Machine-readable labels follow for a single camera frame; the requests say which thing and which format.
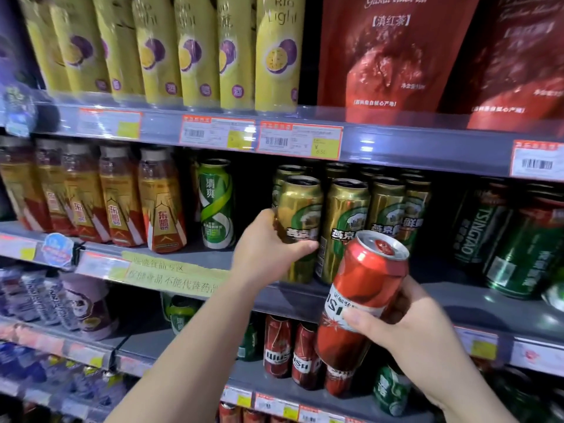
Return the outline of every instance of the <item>gold can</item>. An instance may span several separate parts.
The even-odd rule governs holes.
[[[403,174],[405,190],[405,214],[399,228],[398,240],[411,251],[419,227],[423,225],[425,210],[431,200],[431,181],[423,175]]]
[[[331,284],[343,258],[345,245],[364,228],[370,205],[368,185],[358,179],[333,180],[325,205],[315,273]]]
[[[284,243],[317,240],[323,207],[319,179],[304,175],[286,178],[278,203],[278,235]],[[315,254],[292,263],[283,279],[292,283],[308,283],[314,274]]]
[[[307,168],[305,166],[299,166],[297,164],[283,164],[278,166],[276,174],[272,182],[274,183],[272,187],[272,207],[278,207],[278,200],[280,199],[280,191],[282,190],[282,184],[286,181],[287,177],[291,175],[305,175]]]
[[[394,177],[377,176],[372,185],[372,203],[366,228],[396,237],[402,225],[405,184]]]

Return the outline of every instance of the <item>green can with white swirl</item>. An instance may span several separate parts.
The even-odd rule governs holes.
[[[368,184],[358,179],[334,179],[325,203],[325,221],[319,239],[315,274],[331,284],[343,258],[345,245],[364,229],[370,205]]]
[[[198,168],[202,236],[210,249],[225,249],[235,243],[230,164],[226,159],[207,159]]]
[[[287,243],[317,240],[323,206],[321,182],[306,175],[293,175],[282,185],[276,218],[280,239]],[[315,253],[292,263],[283,279],[293,283],[308,283],[314,274]]]
[[[394,417],[401,416],[407,405],[411,381],[390,357],[388,365],[380,368],[374,384],[374,397],[382,411]]]

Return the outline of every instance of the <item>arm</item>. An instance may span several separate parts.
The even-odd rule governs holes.
[[[448,423],[516,423],[462,347],[452,322],[410,276],[389,323],[348,308],[350,326],[387,348],[405,375],[440,407]]]
[[[106,423],[213,421],[258,291],[318,244],[282,243],[267,209],[235,248],[229,279],[166,348]]]

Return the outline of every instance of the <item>person's left hand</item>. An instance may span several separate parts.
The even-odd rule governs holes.
[[[245,229],[235,247],[231,277],[248,282],[257,291],[280,280],[290,264],[319,246],[313,240],[283,243],[274,228],[274,212],[264,209]]]

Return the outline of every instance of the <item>yellow can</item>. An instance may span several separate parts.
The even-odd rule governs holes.
[[[257,3],[256,0],[217,0],[217,5],[221,108],[252,110]]]
[[[131,2],[132,0],[94,0],[115,99],[145,93]]]
[[[47,92],[70,92],[71,85],[47,0],[20,0]]]
[[[150,104],[182,97],[173,0],[133,0],[137,48]]]
[[[292,112],[298,103],[306,0],[259,0],[257,111]]]
[[[211,0],[174,0],[186,106],[219,106],[217,10]]]
[[[51,16],[70,89],[109,92],[108,69],[92,0],[52,0]]]

